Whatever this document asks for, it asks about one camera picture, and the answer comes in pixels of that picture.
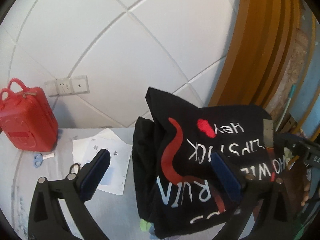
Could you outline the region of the person's right hand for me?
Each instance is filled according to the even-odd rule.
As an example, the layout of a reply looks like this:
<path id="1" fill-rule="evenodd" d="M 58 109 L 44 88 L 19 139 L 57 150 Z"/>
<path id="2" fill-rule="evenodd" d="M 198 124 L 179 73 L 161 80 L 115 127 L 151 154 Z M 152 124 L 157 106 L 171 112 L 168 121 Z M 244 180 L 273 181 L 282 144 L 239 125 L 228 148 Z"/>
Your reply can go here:
<path id="1" fill-rule="evenodd" d="M 310 187 L 311 187 L 312 170 L 307 168 L 304 164 L 302 166 L 302 179 L 303 179 L 303 196 L 300 206 L 303 207 L 309 200 Z"/>

